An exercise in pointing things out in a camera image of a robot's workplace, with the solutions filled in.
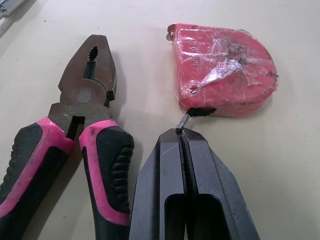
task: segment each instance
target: pliers jaw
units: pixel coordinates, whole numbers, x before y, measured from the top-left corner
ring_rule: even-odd
[[[106,36],[91,35],[74,54],[59,82],[60,102],[48,117],[74,139],[78,125],[87,127],[110,118],[117,75]]]
[[[129,240],[259,240],[237,181],[199,133],[160,135],[140,171]]]

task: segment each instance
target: rubber grip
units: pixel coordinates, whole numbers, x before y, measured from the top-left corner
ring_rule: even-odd
[[[133,137],[113,120],[86,127],[79,137],[92,203],[96,240],[127,240],[128,170]]]
[[[74,142],[48,117],[19,130],[0,185],[0,239],[20,240]]]

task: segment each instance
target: table surface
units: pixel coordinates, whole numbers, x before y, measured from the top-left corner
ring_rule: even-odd
[[[106,35],[118,85],[114,119],[135,140],[136,177],[158,136],[183,112],[173,91],[167,26],[192,23],[245,29],[269,50],[279,86],[245,118],[197,118],[235,175],[262,240],[320,239],[320,30],[316,0],[28,0],[0,22],[0,178],[18,130],[59,101],[60,77],[91,34]],[[94,240],[82,161],[72,157],[41,203],[24,240]]]

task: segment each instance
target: pink grip stripe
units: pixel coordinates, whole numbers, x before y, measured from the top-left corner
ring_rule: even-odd
[[[0,218],[10,213],[19,202],[50,147],[57,147],[68,155],[73,150],[74,141],[66,138],[64,131],[48,117],[36,123],[42,128],[42,137],[8,196],[0,205]]]
[[[98,152],[97,152],[97,135],[105,128],[118,126],[113,120],[105,120],[96,122],[83,130],[79,137],[81,150],[86,147],[86,154],[88,160],[88,167],[90,179],[94,194],[94,199],[99,213],[107,221],[123,226],[130,225],[130,215],[114,210],[107,198],[102,175],[99,166]]]

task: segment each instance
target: black plastic tool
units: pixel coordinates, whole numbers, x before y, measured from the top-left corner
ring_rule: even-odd
[[[259,240],[237,181],[199,133],[160,135],[136,182],[129,240]]]

